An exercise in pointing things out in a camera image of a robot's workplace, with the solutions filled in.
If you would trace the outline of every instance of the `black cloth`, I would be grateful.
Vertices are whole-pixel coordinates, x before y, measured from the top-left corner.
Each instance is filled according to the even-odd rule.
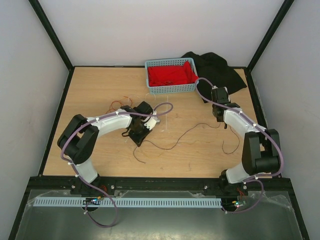
[[[197,55],[189,51],[183,55],[182,58],[192,58],[198,77],[208,79],[218,88],[227,87],[229,94],[233,94],[247,87],[239,74],[228,66],[227,61],[213,52]],[[200,81],[196,87],[205,98],[212,99],[211,86],[209,83]]]

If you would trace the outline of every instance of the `wooden tabletop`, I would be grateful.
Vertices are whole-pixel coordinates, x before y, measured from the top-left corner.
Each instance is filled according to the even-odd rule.
[[[236,72],[246,81],[242,69]],[[135,67],[76,67],[66,96],[53,143],[43,175],[70,176],[72,168],[60,159],[57,140],[69,121],[76,114],[95,117],[105,114],[113,101],[137,106],[141,101],[152,107],[161,102],[171,102],[173,110],[161,116],[161,122],[146,137],[161,148],[171,148],[178,138],[187,132],[172,150],[156,148],[149,142],[137,148],[128,137],[122,137],[124,129],[100,137],[94,147],[92,162],[101,176],[110,177],[170,177],[170,178],[217,178],[221,171],[241,162],[243,139],[224,125],[217,123],[212,106],[204,104],[196,92],[164,95],[148,94],[144,68]],[[249,89],[242,89],[230,96],[231,101],[256,121]],[[119,108],[120,103],[112,105]],[[160,107],[163,112],[167,106]]]

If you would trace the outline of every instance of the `robotic arm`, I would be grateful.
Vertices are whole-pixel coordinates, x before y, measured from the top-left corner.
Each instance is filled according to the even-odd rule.
[[[58,139],[57,144],[63,149],[67,140],[81,125],[93,121],[93,123],[79,132],[82,136],[76,135],[71,139],[64,151],[64,154],[73,161],[79,175],[88,183],[92,183],[99,176],[91,161],[91,154],[96,144],[96,140],[99,137],[117,129],[127,129],[126,132],[122,133],[122,136],[129,136],[135,144],[140,147],[145,137],[152,131],[156,123],[160,121],[155,116],[146,117],[130,114],[156,115],[157,111],[153,110],[145,101],[134,108],[123,106],[118,109],[116,113],[117,114],[114,116],[107,118],[85,118],[81,114],[75,115]]]
[[[231,103],[227,88],[213,87],[211,97],[213,102],[230,108],[212,105],[212,113],[217,122],[224,122],[225,128],[230,125],[244,139],[241,163],[221,173],[220,188],[225,189],[256,174],[277,172],[280,168],[279,153],[256,127],[263,130],[280,146],[278,132],[258,124],[252,126],[251,123],[254,121],[248,116],[243,116],[239,105]]]

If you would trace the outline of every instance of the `red fabric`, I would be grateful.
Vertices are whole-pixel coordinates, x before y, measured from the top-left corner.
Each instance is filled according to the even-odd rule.
[[[150,87],[194,84],[198,79],[188,61],[183,66],[150,66],[148,76]]]

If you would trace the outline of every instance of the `gray basket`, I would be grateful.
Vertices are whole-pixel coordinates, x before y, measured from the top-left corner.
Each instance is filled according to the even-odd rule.
[[[145,62],[146,85],[149,88],[150,93],[152,93],[152,94],[173,94],[173,93],[193,92],[195,90],[194,83],[181,84],[181,85],[171,85],[171,86],[149,86],[148,67],[183,66],[186,61],[188,61],[190,63],[194,74],[197,75],[195,62],[191,57],[158,59],[158,60],[146,61]]]

